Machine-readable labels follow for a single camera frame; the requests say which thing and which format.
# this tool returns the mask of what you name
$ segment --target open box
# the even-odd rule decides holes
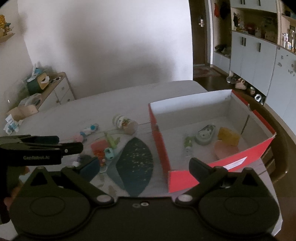
[[[209,124],[216,126],[209,145],[193,143],[193,157],[209,166],[223,166],[230,171],[243,168],[258,160],[266,151],[276,132],[235,91],[222,90],[200,93],[149,104],[152,133],[169,192],[191,188],[198,184],[189,173],[190,157],[185,157],[184,140]],[[220,127],[227,127],[241,138],[239,153],[217,160],[214,143]]]

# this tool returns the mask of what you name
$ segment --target chair backrest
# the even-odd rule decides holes
[[[289,169],[289,145],[287,138],[290,137],[273,115],[264,108],[264,106],[249,95],[243,93],[239,94],[250,104],[251,110],[258,111],[258,113],[274,128],[277,133],[276,137],[270,144],[275,162],[275,170],[270,174],[270,179],[272,183],[275,183],[285,176]]]

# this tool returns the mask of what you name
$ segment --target rug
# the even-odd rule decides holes
[[[209,76],[221,76],[217,71],[209,66],[194,66],[193,78],[209,77]]]

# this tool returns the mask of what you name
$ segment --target wooden floor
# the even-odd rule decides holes
[[[217,91],[225,89],[234,89],[234,85],[226,82],[226,76],[208,76],[194,78],[207,91]],[[277,234],[276,238],[279,241],[295,241],[296,240],[296,156],[295,150],[289,150],[291,156],[289,162],[288,173],[274,184],[276,190],[281,213],[283,216],[282,230]]]

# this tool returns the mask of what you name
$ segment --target white table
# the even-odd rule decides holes
[[[139,129],[135,136],[148,145],[153,155],[154,169],[152,178],[140,196],[171,196],[175,199],[186,190],[172,194],[168,193],[166,180],[151,133],[148,104],[163,99],[203,92],[206,92],[203,87],[190,80],[137,86],[107,92],[69,102],[28,117],[24,120],[18,134],[57,135],[63,140],[78,134],[81,130],[94,123],[98,123],[102,131],[113,130],[113,116],[116,114],[125,115],[139,123]],[[49,171],[59,171],[61,168],[71,165],[76,159],[77,156],[75,155],[66,156],[62,159],[61,165],[46,166],[46,168]],[[257,160],[250,167],[259,174],[270,193],[277,200],[275,190],[262,160]],[[91,183],[112,196],[127,195],[106,174],[97,175]],[[273,235],[280,231],[281,225],[282,217],[280,217]],[[12,239],[16,235],[11,222],[0,226],[0,234],[6,239]]]

